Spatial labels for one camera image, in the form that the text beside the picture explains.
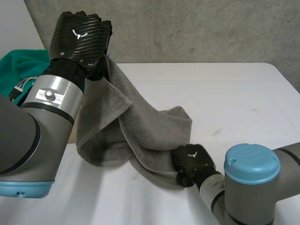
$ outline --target silver metal ring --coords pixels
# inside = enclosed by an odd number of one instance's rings
[[[24,103],[51,105],[68,113],[75,120],[82,98],[83,92],[74,83],[59,76],[42,75],[35,81]]]

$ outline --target carbon fiber robotic hand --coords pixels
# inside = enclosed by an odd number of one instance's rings
[[[111,22],[102,21],[97,14],[64,12],[52,37],[50,60],[71,60],[85,71],[85,78],[101,80],[107,73],[105,55],[111,35]]]

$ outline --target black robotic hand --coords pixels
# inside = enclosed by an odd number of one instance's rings
[[[200,186],[211,175],[218,174],[215,164],[202,145],[187,144],[171,151],[177,183],[183,187]]]
[[[64,12],[51,40],[50,60],[71,60],[85,71],[85,78],[101,80],[107,73],[105,55],[111,35],[111,22],[102,22],[97,14]]]

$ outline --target table surface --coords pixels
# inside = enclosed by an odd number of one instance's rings
[[[238,143],[271,149],[300,141],[300,94],[270,64],[119,64],[158,110],[181,105],[193,119],[191,143],[208,150],[224,172]],[[217,225],[196,187],[156,187],[130,163],[87,164],[69,144],[44,199],[0,197],[1,225]],[[276,225],[298,224],[300,196],[277,203]]]

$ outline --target gray towel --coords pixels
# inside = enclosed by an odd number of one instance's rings
[[[151,182],[176,187],[170,151],[189,143],[192,120],[180,106],[154,109],[121,69],[107,62],[110,82],[103,78],[86,84],[78,118],[79,155],[96,166],[130,160]]]

